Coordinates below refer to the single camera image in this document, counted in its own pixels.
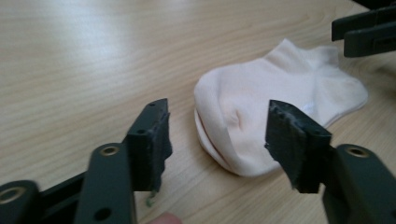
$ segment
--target screw hole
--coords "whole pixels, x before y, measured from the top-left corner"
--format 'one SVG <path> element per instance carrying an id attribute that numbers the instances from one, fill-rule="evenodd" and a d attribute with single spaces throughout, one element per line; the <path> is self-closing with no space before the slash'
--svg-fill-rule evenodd
<path id="1" fill-rule="evenodd" d="M 103 221 L 108 219 L 110 216 L 111 216 L 111 210 L 109 208 L 102 208 L 95 213 L 93 218 L 96 221 Z"/>
<path id="2" fill-rule="evenodd" d="M 346 149 L 346 152 L 355 157 L 360 157 L 360 158 L 369 157 L 369 154 L 360 148 L 350 147 Z"/>
<path id="3" fill-rule="evenodd" d="M 119 150 L 120 149 L 117 147 L 105 147 L 100 151 L 100 153 L 102 154 L 102 156 L 112 156 L 119 152 Z"/>
<path id="4" fill-rule="evenodd" d="M 17 200 L 26 191 L 23 187 L 14 187 L 0 192 L 0 204 L 10 203 Z"/>

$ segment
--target sock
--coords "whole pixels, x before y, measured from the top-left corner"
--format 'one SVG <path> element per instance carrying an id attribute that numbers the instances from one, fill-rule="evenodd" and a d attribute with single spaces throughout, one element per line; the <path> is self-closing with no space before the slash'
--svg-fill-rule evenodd
<path id="1" fill-rule="evenodd" d="M 327 127 L 362 107 L 368 93 L 338 68 L 336 47 L 299 49 L 285 39 L 262 58 L 206 73 L 194 96 L 204 150 L 228 171 L 255 176 L 279 167 L 264 148 L 270 99 L 293 104 Z"/>

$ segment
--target tabletop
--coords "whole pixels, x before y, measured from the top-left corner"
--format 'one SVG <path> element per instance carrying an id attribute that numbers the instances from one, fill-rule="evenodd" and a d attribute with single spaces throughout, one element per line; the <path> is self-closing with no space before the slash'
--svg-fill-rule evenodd
<path id="1" fill-rule="evenodd" d="M 339 49 L 340 68 L 369 92 L 328 130 L 367 147 L 396 174 L 396 54 L 348 59 L 333 20 L 346 0 L 11 1 L 0 3 L 0 184 L 48 189 L 120 142 L 143 107 L 169 101 L 174 153 L 155 204 L 135 194 L 139 223 L 168 211 L 184 223 L 326 223 L 320 194 L 292 190 L 282 170 L 242 177 L 203 151 L 193 88 L 213 68 L 257 59 L 284 38 Z"/>

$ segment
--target wood grain surface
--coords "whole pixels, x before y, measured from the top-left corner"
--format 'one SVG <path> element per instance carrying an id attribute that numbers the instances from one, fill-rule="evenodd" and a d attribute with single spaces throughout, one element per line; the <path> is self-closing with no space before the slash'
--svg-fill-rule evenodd
<path id="1" fill-rule="evenodd" d="M 205 72 L 265 55 L 282 39 L 333 45 L 367 105 L 332 125 L 332 144 L 370 148 L 396 174 L 396 52 L 358 59 L 332 43 L 333 20 L 363 12 L 347 0 L 14 1 L 0 3 L 0 185 L 47 189 L 119 142 L 145 104 L 168 98 L 174 154 L 140 223 L 164 211 L 184 223 L 326 223 L 321 195 L 291 190 L 281 170 L 246 178 L 201 148 L 193 88 Z"/>

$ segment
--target wooden table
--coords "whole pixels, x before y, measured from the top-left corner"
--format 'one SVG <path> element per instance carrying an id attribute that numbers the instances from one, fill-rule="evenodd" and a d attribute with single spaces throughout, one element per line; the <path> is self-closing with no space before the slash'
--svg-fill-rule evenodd
<path id="1" fill-rule="evenodd" d="M 329 130 L 332 144 L 370 148 L 396 173 L 396 52 L 343 57 L 331 22 L 365 9 L 346 0 L 13 1 L 0 3 L 0 184 L 47 189 L 86 170 L 91 152 L 119 142 L 143 106 L 169 99 L 174 154 L 151 208 L 184 223 L 326 223 L 320 195 L 290 189 L 282 171 L 232 175 L 201 148 L 193 88 L 219 66 L 265 55 L 285 37 L 334 45 L 340 67 L 370 98 Z"/>

